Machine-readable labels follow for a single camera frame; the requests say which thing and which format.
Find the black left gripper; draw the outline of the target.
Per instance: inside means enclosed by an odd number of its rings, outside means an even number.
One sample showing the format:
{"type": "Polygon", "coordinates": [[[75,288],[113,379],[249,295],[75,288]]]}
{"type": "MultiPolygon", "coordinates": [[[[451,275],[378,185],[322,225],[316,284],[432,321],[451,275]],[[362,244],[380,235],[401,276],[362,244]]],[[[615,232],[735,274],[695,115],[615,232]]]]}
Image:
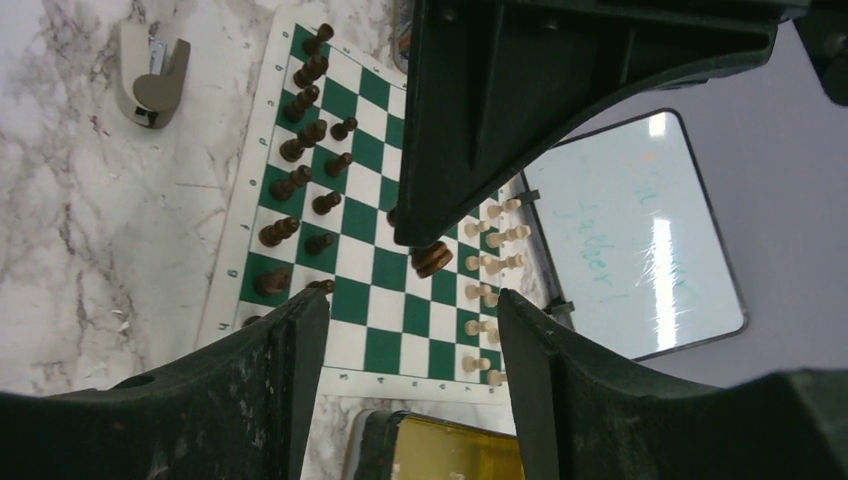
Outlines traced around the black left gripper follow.
{"type": "Polygon", "coordinates": [[[846,106],[847,2],[812,1],[793,23],[826,96],[846,106]]]}

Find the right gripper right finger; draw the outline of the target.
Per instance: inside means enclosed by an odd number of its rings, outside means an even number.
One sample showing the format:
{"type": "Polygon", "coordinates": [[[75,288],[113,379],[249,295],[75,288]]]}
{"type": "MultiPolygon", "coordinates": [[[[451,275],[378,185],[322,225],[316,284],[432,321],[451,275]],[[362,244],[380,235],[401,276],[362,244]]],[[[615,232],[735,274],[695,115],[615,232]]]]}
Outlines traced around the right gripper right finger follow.
{"type": "Polygon", "coordinates": [[[730,388],[631,361],[520,293],[497,319],[529,479],[843,479],[847,374],[778,371],[730,388]]]}

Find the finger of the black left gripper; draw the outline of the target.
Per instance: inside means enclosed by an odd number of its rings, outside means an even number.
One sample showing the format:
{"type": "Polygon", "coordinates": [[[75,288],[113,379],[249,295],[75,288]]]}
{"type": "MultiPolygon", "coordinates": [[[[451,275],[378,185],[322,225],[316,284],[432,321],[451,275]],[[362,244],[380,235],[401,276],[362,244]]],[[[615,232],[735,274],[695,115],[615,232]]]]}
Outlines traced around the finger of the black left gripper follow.
{"type": "Polygon", "coordinates": [[[557,141],[651,90],[766,63],[775,1],[418,1],[395,241],[424,247],[557,141]]]}

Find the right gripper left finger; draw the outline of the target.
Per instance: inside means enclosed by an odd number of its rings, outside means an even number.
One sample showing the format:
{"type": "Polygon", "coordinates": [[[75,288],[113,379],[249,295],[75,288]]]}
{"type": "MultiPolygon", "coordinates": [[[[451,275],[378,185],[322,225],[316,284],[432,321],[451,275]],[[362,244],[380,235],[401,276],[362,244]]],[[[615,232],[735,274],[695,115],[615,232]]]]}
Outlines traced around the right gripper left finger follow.
{"type": "Polygon", "coordinates": [[[108,390],[1,396],[5,479],[297,479],[329,327],[306,289],[108,390]]]}

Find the dark pawn fourteenth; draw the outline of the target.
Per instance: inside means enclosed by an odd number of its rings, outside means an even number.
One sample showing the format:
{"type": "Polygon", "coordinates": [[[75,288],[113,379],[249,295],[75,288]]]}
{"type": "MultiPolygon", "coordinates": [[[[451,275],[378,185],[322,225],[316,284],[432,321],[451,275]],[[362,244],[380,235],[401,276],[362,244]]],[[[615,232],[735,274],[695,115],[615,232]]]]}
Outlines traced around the dark pawn fourteenth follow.
{"type": "Polygon", "coordinates": [[[330,134],[334,140],[342,141],[345,140],[349,134],[355,131],[357,127],[358,120],[355,117],[347,117],[333,125],[330,129],[330,134]]]}

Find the dark pawn thirteenth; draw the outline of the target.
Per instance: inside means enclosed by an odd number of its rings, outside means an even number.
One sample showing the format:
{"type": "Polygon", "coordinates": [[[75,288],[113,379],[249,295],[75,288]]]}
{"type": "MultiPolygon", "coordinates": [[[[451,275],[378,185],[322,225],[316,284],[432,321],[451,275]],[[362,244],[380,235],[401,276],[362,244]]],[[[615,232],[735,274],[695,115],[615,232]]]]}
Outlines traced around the dark pawn thirteenth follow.
{"type": "Polygon", "coordinates": [[[345,152],[337,155],[334,158],[328,159],[324,164],[325,173],[332,178],[339,177],[354,161],[354,157],[350,152],[345,152]]]}

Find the dark pawn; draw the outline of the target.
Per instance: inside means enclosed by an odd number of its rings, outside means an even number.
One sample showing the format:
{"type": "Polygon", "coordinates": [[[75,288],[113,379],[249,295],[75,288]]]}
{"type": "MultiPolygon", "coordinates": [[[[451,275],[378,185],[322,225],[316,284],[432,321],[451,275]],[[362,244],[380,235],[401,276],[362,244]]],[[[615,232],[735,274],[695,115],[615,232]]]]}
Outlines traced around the dark pawn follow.
{"type": "Polygon", "coordinates": [[[413,248],[411,265],[419,278],[427,278],[443,269],[454,258],[453,252],[443,241],[427,247],[413,248]]]}
{"type": "Polygon", "coordinates": [[[304,250],[308,255],[317,256],[322,254],[335,243],[332,233],[322,233],[309,236],[304,243],[304,250]]]}

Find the tall dark chess piece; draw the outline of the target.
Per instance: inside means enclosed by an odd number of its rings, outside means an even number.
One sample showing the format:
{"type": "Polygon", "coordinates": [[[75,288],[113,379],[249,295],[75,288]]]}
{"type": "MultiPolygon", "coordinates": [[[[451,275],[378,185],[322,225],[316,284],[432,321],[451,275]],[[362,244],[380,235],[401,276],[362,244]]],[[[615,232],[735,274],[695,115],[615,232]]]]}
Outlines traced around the tall dark chess piece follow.
{"type": "Polygon", "coordinates": [[[299,92],[294,99],[283,107],[284,117],[292,123],[300,122],[306,111],[309,110],[320,94],[320,89],[315,85],[310,85],[299,92]]]}

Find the dark chess piece twelfth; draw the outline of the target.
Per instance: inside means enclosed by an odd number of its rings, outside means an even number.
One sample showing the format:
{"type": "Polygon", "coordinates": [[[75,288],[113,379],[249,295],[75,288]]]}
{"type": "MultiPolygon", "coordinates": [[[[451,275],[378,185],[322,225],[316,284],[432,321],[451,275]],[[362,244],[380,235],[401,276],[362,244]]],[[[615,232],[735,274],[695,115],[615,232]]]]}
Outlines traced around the dark chess piece twelfth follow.
{"type": "Polygon", "coordinates": [[[317,196],[312,201],[312,210],[316,215],[324,216],[338,206],[342,201],[342,195],[337,191],[317,196]]]}

